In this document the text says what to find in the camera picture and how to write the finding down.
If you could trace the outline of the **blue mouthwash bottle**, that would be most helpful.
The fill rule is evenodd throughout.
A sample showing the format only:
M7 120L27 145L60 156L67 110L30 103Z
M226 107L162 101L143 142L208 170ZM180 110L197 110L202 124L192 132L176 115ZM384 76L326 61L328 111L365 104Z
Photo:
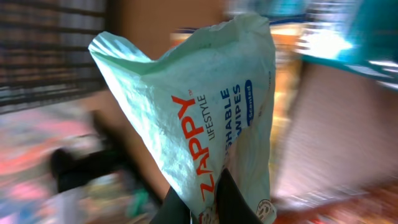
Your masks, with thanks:
M311 1L297 52L397 90L397 0Z

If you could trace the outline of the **teal white small packet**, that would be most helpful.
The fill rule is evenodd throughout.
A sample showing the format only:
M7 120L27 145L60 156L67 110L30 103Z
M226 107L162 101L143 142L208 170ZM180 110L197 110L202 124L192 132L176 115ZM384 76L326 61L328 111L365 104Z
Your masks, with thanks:
M228 169L226 157L239 137L249 136L238 160L251 172L236 185L262 223L275 221L265 146L275 92L275 45L267 18L241 14L198 29L158 60L109 32L98 34L88 50L162 175L200 223L219 223L216 191L222 171ZM236 137L230 134L234 124L227 128L225 118L226 105L232 102L221 91L238 85L243 92L251 81L249 111L254 118ZM205 96L213 139L201 103L188 90Z

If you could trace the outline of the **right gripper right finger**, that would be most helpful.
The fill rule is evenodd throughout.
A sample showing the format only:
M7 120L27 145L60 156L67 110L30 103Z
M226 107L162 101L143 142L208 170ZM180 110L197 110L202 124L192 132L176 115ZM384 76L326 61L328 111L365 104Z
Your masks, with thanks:
M232 175L224 169L216 191L216 207L220 224L261 224L246 204Z

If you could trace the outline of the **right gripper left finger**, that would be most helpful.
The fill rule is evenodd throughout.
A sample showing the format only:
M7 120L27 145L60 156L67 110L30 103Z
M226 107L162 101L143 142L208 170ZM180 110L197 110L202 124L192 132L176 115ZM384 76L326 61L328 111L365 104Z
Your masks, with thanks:
M190 209L172 187L150 224L191 224Z

